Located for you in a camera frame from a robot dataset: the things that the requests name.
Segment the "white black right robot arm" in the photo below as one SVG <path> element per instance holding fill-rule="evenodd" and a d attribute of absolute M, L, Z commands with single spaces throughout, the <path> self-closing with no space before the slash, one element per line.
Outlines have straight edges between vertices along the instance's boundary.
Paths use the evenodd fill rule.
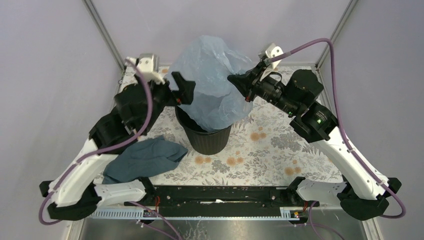
<path fill-rule="evenodd" d="M 289 186 L 287 201 L 299 206 L 304 201 L 338 205 L 351 217 L 365 221 L 383 216 L 389 206 L 388 198 L 396 193 L 401 182 L 386 177 L 366 160 L 358 161 L 358 152 L 347 146 L 335 115 L 317 101 L 323 85 L 306 69 L 296 70 L 288 83 L 271 74 L 260 77 L 256 70 L 227 77 L 247 102 L 259 97 L 291 117 L 290 126 L 338 168 L 343 182 L 329 183 L 297 177 Z"/>

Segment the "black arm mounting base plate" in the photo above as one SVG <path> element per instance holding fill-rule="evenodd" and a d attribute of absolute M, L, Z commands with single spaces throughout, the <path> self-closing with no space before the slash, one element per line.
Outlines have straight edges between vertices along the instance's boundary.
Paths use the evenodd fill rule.
<path fill-rule="evenodd" d="M 313 202 L 276 186 L 157 185 L 138 202 L 164 217 L 280 217 L 281 208 L 303 210 Z"/>

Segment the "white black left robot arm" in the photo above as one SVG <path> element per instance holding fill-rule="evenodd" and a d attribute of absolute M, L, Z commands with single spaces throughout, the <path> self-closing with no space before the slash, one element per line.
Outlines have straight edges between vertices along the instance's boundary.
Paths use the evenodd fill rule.
<path fill-rule="evenodd" d="M 138 141 L 164 108 L 189 105 L 195 82 L 173 72 L 177 89 L 167 79 L 136 76 L 114 96 L 114 108 L 89 131 L 81 151 L 57 179 L 39 185 L 44 198 L 38 213 L 43 225 L 78 221 L 98 207 L 122 202 L 152 204 L 155 192 L 146 184 L 178 167 L 188 150 L 162 137 Z"/>

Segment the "light blue plastic trash bag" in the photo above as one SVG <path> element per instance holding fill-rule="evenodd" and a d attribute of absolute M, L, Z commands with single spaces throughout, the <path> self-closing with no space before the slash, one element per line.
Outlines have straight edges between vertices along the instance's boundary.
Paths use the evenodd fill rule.
<path fill-rule="evenodd" d="M 170 88 L 178 87 L 172 72 L 196 83 L 193 102 L 181 109 L 203 130 L 212 132 L 227 128 L 247 117 L 253 103 L 246 102 L 229 75 L 244 74 L 254 63 L 239 51 L 228 48 L 223 39 L 202 35 L 195 38 L 168 68 Z"/>

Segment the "black plastic trash bin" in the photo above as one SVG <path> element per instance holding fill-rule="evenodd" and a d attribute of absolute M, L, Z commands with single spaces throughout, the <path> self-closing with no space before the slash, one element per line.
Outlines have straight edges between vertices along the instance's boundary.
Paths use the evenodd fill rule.
<path fill-rule="evenodd" d="M 231 125 L 224 129 L 207 132 L 180 107 L 175 107 L 174 112 L 178 123 L 182 126 L 195 151 L 209 156 L 221 152 L 226 147 L 232 129 Z"/>

